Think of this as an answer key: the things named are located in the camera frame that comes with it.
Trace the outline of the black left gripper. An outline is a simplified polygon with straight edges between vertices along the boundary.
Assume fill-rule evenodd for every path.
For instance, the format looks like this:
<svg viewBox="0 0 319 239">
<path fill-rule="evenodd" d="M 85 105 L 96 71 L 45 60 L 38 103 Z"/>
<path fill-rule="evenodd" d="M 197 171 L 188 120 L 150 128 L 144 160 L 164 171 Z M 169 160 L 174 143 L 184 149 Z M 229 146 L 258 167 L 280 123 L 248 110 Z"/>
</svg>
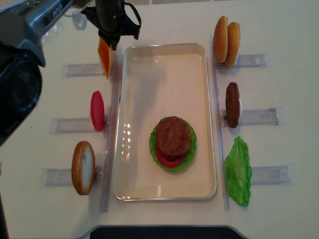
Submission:
<svg viewBox="0 0 319 239">
<path fill-rule="evenodd" d="M 125 6 L 132 9 L 138 24 L 127 16 Z M 98 28 L 100 37 L 105 40 L 118 40 L 121 36 L 139 38 L 141 17 L 131 3 L 123 0 L 97 0 L 94 7 L 87 7 L 82 13 Z"/>
</svg>

